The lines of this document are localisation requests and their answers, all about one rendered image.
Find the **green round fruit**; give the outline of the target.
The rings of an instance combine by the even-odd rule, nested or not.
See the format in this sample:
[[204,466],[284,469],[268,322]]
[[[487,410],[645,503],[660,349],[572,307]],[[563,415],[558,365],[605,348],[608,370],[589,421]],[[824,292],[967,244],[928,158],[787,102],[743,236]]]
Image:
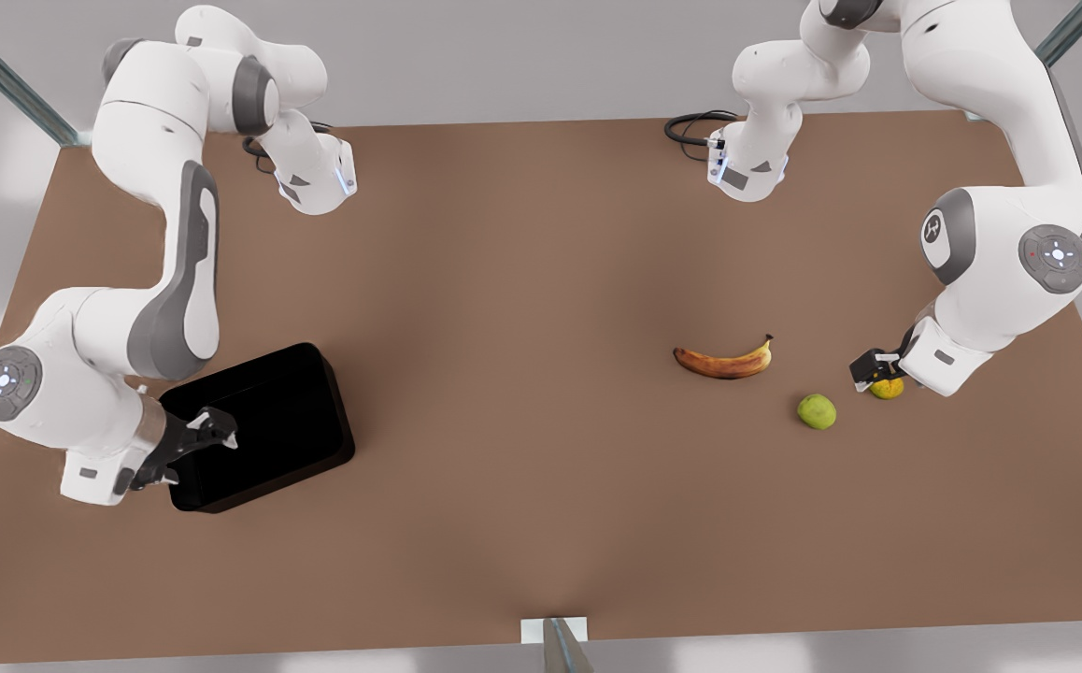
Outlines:
[[837,409],[823,394],[809,394],[799,401],[799,419],[809,427],[826,430],[835,425]]

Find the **black plastic bin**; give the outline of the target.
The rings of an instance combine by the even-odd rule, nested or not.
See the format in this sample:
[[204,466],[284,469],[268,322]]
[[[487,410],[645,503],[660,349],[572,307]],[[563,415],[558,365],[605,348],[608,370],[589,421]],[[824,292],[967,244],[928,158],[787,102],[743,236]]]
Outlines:
[[211,446],[171,464],[179,484],[169,497],[182,511],[220,514],[356,454],[335,371],[311,342],[190,380],[158,401],[183,421],[215,408],[238,425],[236,448]]

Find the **silver frame post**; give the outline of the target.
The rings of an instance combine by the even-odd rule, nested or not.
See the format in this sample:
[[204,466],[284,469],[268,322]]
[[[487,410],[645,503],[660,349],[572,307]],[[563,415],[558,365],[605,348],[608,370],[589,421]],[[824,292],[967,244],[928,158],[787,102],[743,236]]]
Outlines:
[[545,673],[596,673],[584,651],[588,641],[588,617],[550,616],[520,621],[520,643],[544,647]]
[[88,148],[90,134],[77,132],[57,110],[0,57],[0,94],[60,148]]
[[1076,0],[1074,8],[1035,47],[1037,60],[1050,69],[1071,47],[1076,45],[1080,38],[1082,38],[1082,0]]

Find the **ripe brown-spotted banana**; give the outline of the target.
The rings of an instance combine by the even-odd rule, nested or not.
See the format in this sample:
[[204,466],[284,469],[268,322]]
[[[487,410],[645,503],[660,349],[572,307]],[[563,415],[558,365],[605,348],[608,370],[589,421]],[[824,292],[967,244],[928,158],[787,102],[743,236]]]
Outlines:
[[703,353],[683,348],[673,348],[672,353],[675,361],[695,374],[712,379],[744,379],[767,370],[771,364],[769,345],[775,336],[767,334],[758,348],[736,357],[705,356]]

